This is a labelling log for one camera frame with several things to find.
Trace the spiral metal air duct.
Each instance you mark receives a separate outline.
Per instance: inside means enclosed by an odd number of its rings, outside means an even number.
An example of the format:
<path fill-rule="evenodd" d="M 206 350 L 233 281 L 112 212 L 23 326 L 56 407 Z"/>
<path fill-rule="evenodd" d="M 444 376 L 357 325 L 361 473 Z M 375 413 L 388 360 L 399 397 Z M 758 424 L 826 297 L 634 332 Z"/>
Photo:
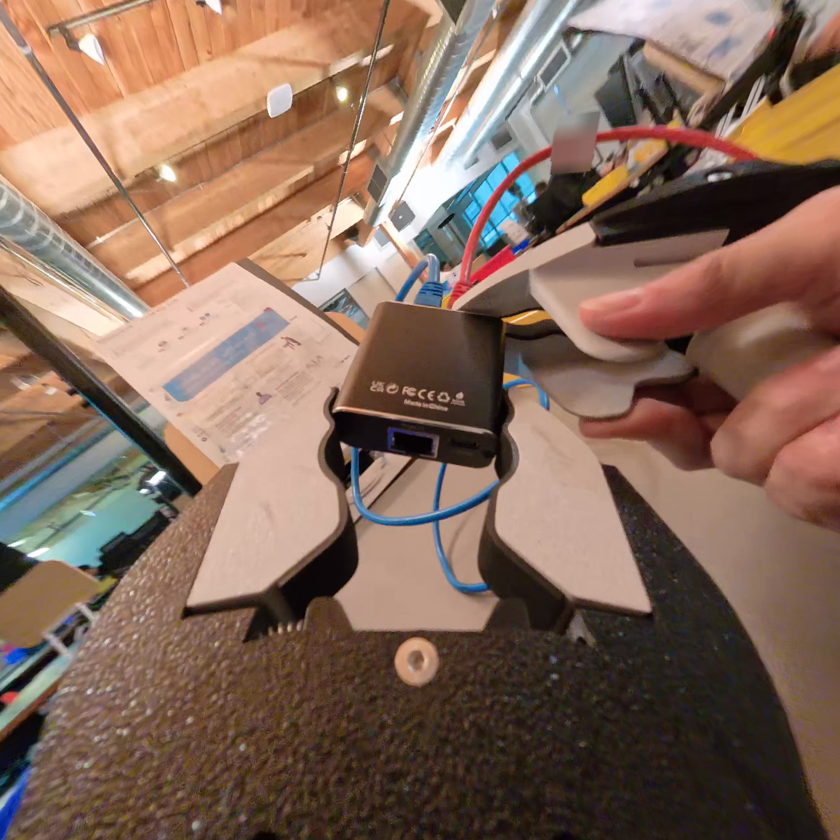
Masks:
<path fill-rule="evenodd" d="M 436 36 L 417 73 L 391 150 L 376 162 L 367 187 L 370 200 L 364 220 L 370 226 L 383 223 L 407 184 L 447 95 L 497 5 L 493 1 L 441 2 L 444 12 Z"/>
<path fill-rule="evenodd" d="M 559 50 L 585 1 L 528 1 L 450 134 L 439 162 L 466 170 Z"/>

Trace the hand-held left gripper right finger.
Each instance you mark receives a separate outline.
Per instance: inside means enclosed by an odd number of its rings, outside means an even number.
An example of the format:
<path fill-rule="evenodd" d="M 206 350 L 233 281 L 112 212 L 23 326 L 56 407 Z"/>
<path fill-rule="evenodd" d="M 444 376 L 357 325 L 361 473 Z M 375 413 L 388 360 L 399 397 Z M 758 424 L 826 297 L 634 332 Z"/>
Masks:
<path fill-rule="evenodd" d="M 646 617 L 652 603 L 599 459 L 527 394 L 505 422 L 478 569 L 531 629 L 562 632 L 579 610 Z"/>

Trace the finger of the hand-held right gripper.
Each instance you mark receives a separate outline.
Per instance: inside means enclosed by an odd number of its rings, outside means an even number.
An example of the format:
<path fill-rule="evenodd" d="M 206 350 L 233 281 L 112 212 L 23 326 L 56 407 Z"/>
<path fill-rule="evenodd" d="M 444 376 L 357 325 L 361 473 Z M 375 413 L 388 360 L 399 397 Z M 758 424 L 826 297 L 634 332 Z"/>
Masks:
<path fill-rule="evenodd" d="M 722 247 L 726 228 L 675 237 L 599 245 L 588 224 L 552 238 L 473 286 L 454 310 L 504 319 L 528 310 L 544 310 L 585 355 L 609 363 L 656 360 L 664 342 L 604 338 L 581 322 L 584 300 L 627 291 L 667 274 Z"/>
<path fill-rule="evenodd" d="M 669 349 L 645 360 L 598 360 L 555 333 L 519 340 L 518 373 L 536 382 L 567 413 L 611 419 L 630 411 L 637 388 L 680 384 L 696 371 L 682 354 Z"/>

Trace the beige board stand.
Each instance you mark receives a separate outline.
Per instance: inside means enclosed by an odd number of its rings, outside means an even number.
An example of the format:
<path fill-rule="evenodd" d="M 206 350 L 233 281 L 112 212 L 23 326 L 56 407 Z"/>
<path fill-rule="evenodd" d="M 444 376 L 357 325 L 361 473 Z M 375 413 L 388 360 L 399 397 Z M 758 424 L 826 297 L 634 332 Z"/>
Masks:
<path fill-rule="evenodd" d="M 37 562 L 1 594 L 2 642 L 15 648 L 40 644 L 99 592 L 98 579 L 75 566 Z"/>

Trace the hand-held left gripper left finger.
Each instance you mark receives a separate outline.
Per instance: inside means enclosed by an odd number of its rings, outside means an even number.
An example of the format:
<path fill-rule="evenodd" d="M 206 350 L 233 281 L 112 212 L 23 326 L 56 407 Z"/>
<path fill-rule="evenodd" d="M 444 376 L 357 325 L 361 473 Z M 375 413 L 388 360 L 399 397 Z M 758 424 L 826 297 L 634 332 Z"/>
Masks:
<path fill-rule="evenodd" d="M 359 565 L 331 410 L 333 387 L 288 427 L 274 426 L 236 466 L 184 613 L 254 608 L 275 625 L 304 620 Z"/>

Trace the black network splitter box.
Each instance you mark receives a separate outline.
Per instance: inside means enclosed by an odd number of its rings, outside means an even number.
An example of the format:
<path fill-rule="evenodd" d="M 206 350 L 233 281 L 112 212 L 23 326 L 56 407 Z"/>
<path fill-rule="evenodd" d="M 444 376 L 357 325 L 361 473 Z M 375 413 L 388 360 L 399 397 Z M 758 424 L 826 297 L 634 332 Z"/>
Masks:
<path fill-rule="evenodd" d="M 339 441 L 453 466 L 490 466 L 504 414 L 505 337 L 499 318 L 383 302 L 332 403 Z"/>

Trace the person's right hand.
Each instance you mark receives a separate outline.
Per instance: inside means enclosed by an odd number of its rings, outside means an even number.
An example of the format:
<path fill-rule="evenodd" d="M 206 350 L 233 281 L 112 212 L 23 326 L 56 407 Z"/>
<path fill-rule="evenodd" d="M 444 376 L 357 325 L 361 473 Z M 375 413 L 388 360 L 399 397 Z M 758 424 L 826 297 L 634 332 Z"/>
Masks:
<path fill-rule="evenodd" d="M 783 302 L 838 337 L 839 190 L 638 289 L 583 301 L 615 340 L 670 340 Z M 683 470 L 716 468 L 764 489 L 795 518 L 838 531 L 839 354 L 765 380 L 740 402 L 706 378 L 647 389 L 625 416 L 581 421 L 588 438 L 645 442 Z"/>

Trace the grey desk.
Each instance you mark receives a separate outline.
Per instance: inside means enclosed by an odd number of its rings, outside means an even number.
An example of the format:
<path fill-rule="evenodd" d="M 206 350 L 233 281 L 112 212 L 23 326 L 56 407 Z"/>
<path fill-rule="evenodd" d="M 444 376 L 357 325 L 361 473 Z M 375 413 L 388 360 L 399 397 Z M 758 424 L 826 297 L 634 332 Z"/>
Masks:
<path fill-rule="evenodd" d="M 739 530 L 743 499 L 729 479 L 706 472 L 679 473 L 664 457 L 641 444 L 584 442 L 571 415 L 552 414 L 587 452 L 604 465 L 628 541 L 642 571 L 654 612 L 638 618 L 585 612 L 584 622 L 601 653 L 608 647 L 633 649 L 626 666 L 644 665 L 652 674 L 652 699 L 668 719 L 685 714 L 696 722 L 699 758 L 708 747 L 738 765 L 756 807 L 771 818 L 781 838 L 838 838 L 837 657 L 812 695 L 785 682 L 778 656 L 770 650 L 749 610 L 747 596 L 726 580 L 718 585 L 721 560 L 770 560 L 770 550 L 730 551 L 728 538 Z M 432 526 L 387 528 L 360 520 L 360 563 L 338 595 L 354 627 L 382 631 L 477 629 L 494 604 L 491 593 L 459 595 L 440 570 Z M 815 713 L 813 734 L 801 712 Z"/>

